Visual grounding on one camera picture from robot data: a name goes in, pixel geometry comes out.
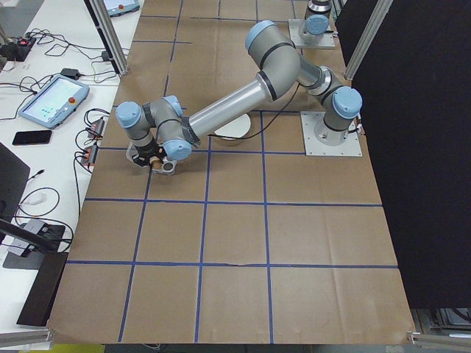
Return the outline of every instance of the table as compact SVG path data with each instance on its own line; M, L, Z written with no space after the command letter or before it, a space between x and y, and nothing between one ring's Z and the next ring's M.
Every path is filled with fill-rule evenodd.
M255 22L286 31L300 6L147 2L114 105L174 94L195 113L253 79ZM305 55L341 76L339 48ZM251 112L249 133L292 94ZM404 343L414 325L366 137L363 157L306 157L307 109L301 90L263 134L205 139L172 177L126 160L111 118L48 324L57 342Z
M129 48L132 43L135 26L139 19L140 11L131 13L120 18L113 19L121 44ZM64 34L68 40L84 46L100 47L102 43L93 26L88 11L81 0L64 1L45 0L40 11L31 23L29 30L39 27L48 28L53 33ZM17 66L10 72L0 73L0 82L20 82L24 76L33 76L37 79L59 72L64 67L78 68L81 72L89 74L91 72L90 60L69 49L68 52L57 58L45 57L47 46L35 46L24 63L17 63ZM61 201L56 210L48 215L50 218L59 219L69 224L73 229L77 225L77 194L75 191L74 172L72 160L74 151L77 150L74 138L78 131L85 128L82 117L85 111L93 107L100 107L111 110L113 100L118 89L119 78L107 80L101 84L96 84L90 80L83 80L90 85L90 93L86 100L77 108L64 124L53 131L51 143L43 146L12 146L13 136L17 131L41 129L41 126L32 123L21 117L15 120L2 121L0 129L0 141L18 157L20 157L29 167L31 173L36 173L40 169L45 169L45 173L32 180L26 187L24 195L28 192L43 186L56 188L61 197ZM26 93L20 93L16 88L2 88L0 90L0 105L2 112L0 118L13 116L16 107L26 97ZM91 113L91 119L99 118L102 114ZM86 134L82 134L79 142L83 143ZM85 198L85 192L90 181L90 176L77 168L79 189L81 192L81 202ZM47 211L54 204L55 199L49 197L48 201L37 206L31 206L30 211L41 213ZM0 261L3 263L6 249L0 248ZM20 332L25 327L16 325L16 320L23 307L23 304L35 279L37 271L7 270L0 268L0 290L1 315L0 332ZM34 345L35 349L47 349L49 345ZM31 346L15 347L16 349L31 349Z

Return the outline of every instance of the light blue joint cap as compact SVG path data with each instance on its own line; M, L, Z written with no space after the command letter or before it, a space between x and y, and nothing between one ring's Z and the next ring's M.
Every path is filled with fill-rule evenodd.
M173 160L184 160L191 154L191 144L184 140L170 140L163 143L163 149Z
M310 35L321 35L329 28L329 19L323 15L312 15L306 19L305 29Z
M249 31L249 34L245 38L245 49L249 50L250 46L252 45L252 42L255 40L255 38L267 27L270 26L276 26L275 23L265 20L258 22L254 27L251 28Z
M136 125L141 114L141 106L134 101L125 101L116 108L116 118L123 129Z
M183 110L176 96L167 96L163 97L170 105L174 108L176 114L181 118L183 115Z
M360 112L363 99L355 88L343 86L334 92L332 104L333 109L335 109L342 118L353 119Z

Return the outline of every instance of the white circular base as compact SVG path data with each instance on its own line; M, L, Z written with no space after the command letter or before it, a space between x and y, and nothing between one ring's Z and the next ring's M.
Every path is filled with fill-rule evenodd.
M219 136L228 136L231 138L222 138L224 140L234 140L242 138L250 130L250 117L247 114L239 116L236 120L217 129L214 133Z

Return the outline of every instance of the cardboard sheet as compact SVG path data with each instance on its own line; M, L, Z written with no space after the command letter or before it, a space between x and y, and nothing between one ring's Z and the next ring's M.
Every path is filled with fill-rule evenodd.
M176 95L191 115L258 72L256 20L305 1L147 0L115 104ZM279 22L287 31L286 23ZM344 70L335 51L305 56ZM294 94L251 112L251 132ZM49 321L57 342L405 343L414 329L381 200L361 158L306 157L299 89L263 134L205 139L174 176L125 157L112 115Z

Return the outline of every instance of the black curtain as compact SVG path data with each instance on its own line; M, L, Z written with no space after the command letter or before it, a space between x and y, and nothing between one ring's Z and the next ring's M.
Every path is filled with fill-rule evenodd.
M337 20L346 63L375 4ZM353 87L410 306L471 307L471 1L394 0Z

